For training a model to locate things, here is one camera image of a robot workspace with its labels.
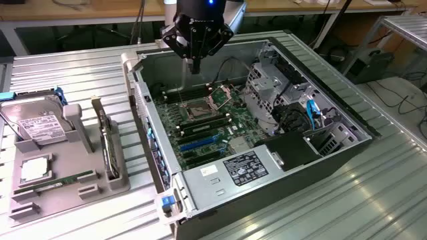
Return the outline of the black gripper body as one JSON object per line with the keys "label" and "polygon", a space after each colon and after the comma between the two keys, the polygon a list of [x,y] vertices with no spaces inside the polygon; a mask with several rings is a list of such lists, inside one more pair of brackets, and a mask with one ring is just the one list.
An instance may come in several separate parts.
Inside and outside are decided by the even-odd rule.
{"label": "black gripper body", "polygon": [[192,28],[208,27],[212,32],[228,32],[224,23],[226,0],[178,0],[174,26],[180,34],[191,34]]}

